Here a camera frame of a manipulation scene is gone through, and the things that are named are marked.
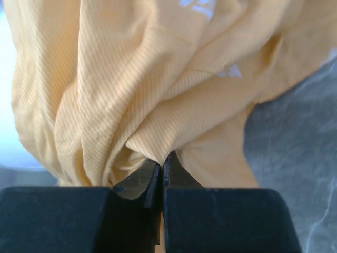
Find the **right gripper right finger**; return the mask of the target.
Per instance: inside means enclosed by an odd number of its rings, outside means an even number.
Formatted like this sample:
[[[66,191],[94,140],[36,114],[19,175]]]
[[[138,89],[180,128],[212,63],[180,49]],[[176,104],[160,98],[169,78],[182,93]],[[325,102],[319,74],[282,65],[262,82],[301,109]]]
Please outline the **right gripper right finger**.
[[[163,167],[167,252],[301,252],[289,209],[275,190],[205,188],[175,152]]]

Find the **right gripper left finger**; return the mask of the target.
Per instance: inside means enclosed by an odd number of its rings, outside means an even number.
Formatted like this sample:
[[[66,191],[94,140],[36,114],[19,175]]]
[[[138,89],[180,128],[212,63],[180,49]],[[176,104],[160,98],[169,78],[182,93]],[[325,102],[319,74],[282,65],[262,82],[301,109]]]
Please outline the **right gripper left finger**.
[[[1,252],[154,252],[161,168],[147,161],[113,187],[1,191]]]

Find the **orange Mickey Mouse pillowcase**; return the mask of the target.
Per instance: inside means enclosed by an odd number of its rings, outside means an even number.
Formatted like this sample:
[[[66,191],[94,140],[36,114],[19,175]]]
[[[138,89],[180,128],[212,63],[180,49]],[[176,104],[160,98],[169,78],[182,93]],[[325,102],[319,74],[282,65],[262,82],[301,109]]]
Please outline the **orange Mickey Mouse pillowcase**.
[[[336,1],[5,1],[22,145],[65,186],[148,160],[256,187],[246,119],[331,59]]]

